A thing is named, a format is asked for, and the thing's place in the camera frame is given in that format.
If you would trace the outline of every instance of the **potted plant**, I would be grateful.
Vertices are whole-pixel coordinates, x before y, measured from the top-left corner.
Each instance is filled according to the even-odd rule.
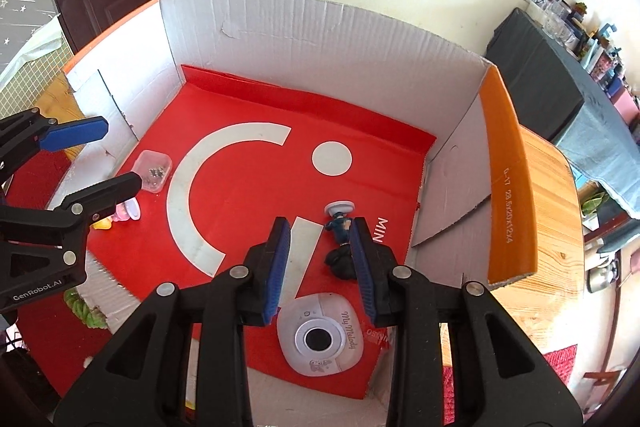
[[[577,2],[569,15],[569,20],[576,19],[577,21],[582,22],[582,19],[587,13],[587,5],[583,2]]]

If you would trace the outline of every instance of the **black lens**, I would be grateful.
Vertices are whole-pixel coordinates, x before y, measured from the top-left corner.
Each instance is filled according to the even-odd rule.
[[[327,347],[331,346],[331,335],[326,330],[314,328],[313,330],[307,331],[305,344],[309,349],[313,349],[314,351],[324,351]]]

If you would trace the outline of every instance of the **green rope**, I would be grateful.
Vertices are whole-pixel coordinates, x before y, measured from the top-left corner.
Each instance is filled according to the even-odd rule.
[[[84,302],[84,299],[75,288],[67,290],[64,294],[64,299],[69,309],[87,328],[107,329],[107,317],[98,308],[93,310],[89,308],[89,305]]]

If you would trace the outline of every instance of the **white cardboard wall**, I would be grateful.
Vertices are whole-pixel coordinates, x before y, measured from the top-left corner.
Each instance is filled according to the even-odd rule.
[[[414,267],[437,284],[460,288],[463,281],[486,282],[490,248],[488,198],[455,225],[415,247]]]
[[[78,91],[96,71],[140,139],[182,85],[164,32],[159,3],[133,16],[98,42],[67,74],[69,84]],[[98,100],[83,100],[82,104],[79,101],[80,109],[85,114],[91,112],[92,102]]]
[[[50,209],[59,206],[66,195],[113,176],[138,143],[98,70],[84,80],[74,97],[85,116],[103,116],[109,131],[101,140],[84,146],[49,201]]]
[[[478,96],[429,164],[412,246],[462,219],[489,194],[489,143]]]
[[[160,0],[175,64],[332,96],[436,136],[433,158],[489,63],[416,26],[319,0]]]
[[[278,427],[374,427],[386,420],[386,408],[376,398],[362,400],[319,393],[248,371],[255,425]]]

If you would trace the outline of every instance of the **grid tile wall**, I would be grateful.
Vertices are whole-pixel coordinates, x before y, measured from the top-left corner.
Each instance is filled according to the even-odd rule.
[[[49,86],[73,52],[63,38],[62,47],[27,62],[0,91],[0,118],[30,108]]]

